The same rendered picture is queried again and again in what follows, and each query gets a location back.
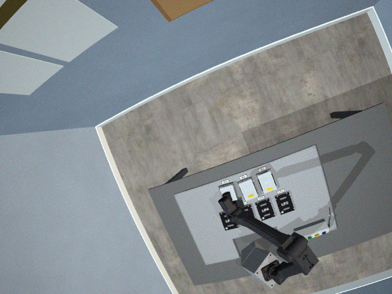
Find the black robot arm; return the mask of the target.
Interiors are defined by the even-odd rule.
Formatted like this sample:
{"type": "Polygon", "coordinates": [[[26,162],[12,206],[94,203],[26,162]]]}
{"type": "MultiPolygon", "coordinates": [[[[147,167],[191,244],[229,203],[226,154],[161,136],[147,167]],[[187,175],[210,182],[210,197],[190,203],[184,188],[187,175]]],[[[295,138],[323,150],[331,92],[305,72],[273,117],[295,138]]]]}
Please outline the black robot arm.
{"type": "Polygon", "coordinates": [[[224,192],[218,201],[232,223],[244,226],[278,247],[278,256],[289,263],[278,260],[264,266],[261,271],[265,281],[273,279],[281,285],[286,278],[302,273],[306,276],[319,262],[318,258],[307,245],[308,240],[293,232],[292,235],[282,233],[262,221],[252,217],[245,209],[238,207],[230,192],[224,192]],[[228,199],[229,198],[229,199],[228,199]],[[293,262],[293,263],[292,263],[293,262]],[[288,265],[287,265],[288,264],[288,265]],[[299,268],[299,269],[298,269],[299,268]]]}

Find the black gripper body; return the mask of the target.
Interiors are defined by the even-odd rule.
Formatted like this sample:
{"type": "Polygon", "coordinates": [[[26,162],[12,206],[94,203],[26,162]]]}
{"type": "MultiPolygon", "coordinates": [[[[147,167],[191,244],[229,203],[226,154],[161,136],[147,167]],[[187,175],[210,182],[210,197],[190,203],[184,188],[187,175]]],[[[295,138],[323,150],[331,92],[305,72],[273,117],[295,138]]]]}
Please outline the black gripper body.
{"type": "Polygon", "coordinates": [[[244,203],[243,201],[239,201],[239,199],[236,200],[238,207],[244,208],[244,203]]]}

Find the white control panel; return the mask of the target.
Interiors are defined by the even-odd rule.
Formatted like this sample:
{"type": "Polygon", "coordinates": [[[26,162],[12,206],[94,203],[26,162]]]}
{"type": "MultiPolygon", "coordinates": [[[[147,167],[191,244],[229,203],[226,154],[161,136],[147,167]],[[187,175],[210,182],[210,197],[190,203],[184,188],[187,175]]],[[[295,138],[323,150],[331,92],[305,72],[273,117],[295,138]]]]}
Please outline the white control panel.
{"type": "Polygon", "coordinates": [[[324,219],[306,224],[304,226],[294,228],[294,232],[304,236],[306,239],[311,239],[329,233],[330,224],[327,225],[324,219]]]}

